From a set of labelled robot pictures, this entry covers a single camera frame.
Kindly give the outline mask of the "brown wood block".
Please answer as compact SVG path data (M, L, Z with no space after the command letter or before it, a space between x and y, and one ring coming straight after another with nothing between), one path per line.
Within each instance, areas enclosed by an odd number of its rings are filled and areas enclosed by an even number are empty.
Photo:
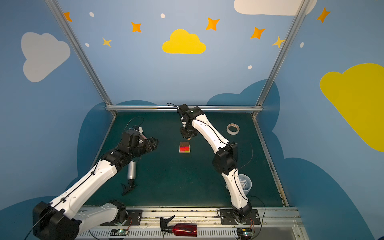
M180 142L180 147L189 147L190 143L189 142Z

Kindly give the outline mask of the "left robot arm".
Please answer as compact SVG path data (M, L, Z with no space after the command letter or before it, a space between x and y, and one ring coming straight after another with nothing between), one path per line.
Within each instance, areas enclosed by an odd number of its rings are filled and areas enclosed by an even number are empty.
M30 232L40 240L74 240L78 234L100 224L123 223L127 219L126 205L118 201L83 213L79 209L132 159L156 150L158 142L136 130L124 132L118 145L106 152L72 187L49 203L40 202L34 207Z

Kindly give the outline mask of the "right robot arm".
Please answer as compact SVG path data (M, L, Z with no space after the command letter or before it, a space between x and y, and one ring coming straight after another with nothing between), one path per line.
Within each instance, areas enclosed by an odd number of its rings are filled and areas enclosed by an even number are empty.
M210 123L200 107L189 108L186 104L178 107L181 118L180 132L185 139L201 134L213 149L215 156L212 164L221 174L228 187L235 219L244 223L249 218L253 207L241 186L238 173L238 144L224 138Z

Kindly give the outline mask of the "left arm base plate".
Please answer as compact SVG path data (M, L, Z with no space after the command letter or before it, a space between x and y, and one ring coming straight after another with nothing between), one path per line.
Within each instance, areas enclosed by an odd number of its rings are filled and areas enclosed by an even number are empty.
M142 219L142 210L120 211L114 220L116 226L139 226Z

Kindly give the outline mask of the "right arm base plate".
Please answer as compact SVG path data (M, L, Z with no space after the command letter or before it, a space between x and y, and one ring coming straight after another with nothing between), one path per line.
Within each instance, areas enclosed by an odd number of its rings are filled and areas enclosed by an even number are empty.
M261 217L259 215L258 210L256 209L253 209L250 215L244 220L241 220L240 222L236 219L236 215L234 213L234 210L232 209L219 209L218 213L219 213L222 225L249 225L250 226L250 225L261 224Z

